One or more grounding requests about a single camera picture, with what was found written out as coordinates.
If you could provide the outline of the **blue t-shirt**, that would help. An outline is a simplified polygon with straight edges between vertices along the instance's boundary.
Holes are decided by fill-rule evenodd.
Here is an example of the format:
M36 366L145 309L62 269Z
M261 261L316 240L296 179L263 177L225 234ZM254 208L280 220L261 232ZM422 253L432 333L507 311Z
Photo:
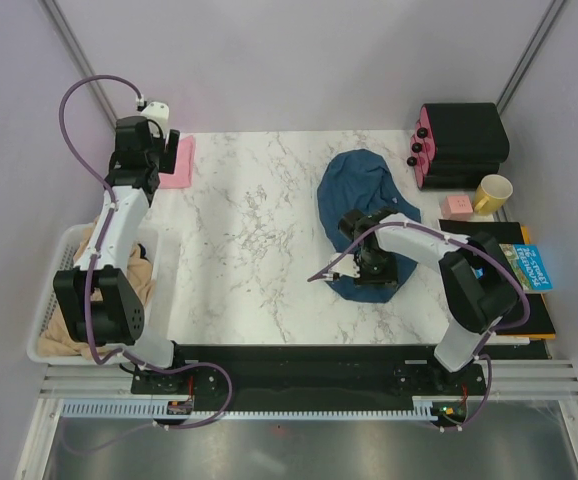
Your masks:
M336 252L351 244L338 230L339 221L351 210L368 215L391 208L421 222L420 210L397 189L384 158L366 149L343 152L330 161L317 188L317 205L320 223ZM392 257L397 261L398 286L402 286L417 263L402 255ZM370 304L388 303L398 290L389 286L355 286L349 277L329 286L345 300Z

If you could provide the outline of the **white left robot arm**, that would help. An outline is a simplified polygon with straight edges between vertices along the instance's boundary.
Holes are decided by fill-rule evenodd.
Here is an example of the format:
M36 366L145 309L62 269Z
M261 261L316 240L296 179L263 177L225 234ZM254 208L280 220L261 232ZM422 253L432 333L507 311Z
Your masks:
M69 337L86 344L99 364L110 360L98 352L108 347L114 355L155 369L154 382L167 393L184 389L189 371L174 360L173 342L149 327L144 303L128 279L128 265L159 176L175 168L179 138L179 131L169 127L163 103L117 121L99 220L73 267L53 279Z

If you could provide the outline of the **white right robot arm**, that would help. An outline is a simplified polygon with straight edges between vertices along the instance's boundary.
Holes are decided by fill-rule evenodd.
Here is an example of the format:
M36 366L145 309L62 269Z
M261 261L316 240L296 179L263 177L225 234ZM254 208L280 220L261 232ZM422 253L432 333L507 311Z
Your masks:
M388 208L372 215L352 210L338 229L351 244L333 260L334 279L346 276L355 286L395 288L402 283L398 255L440 275L450 318L434 350L437 362L426 371L429 386L438 393L450 393L462 383L462 369L518 304L520 321L528 319L523 288L498 242L486 233L442 232Z

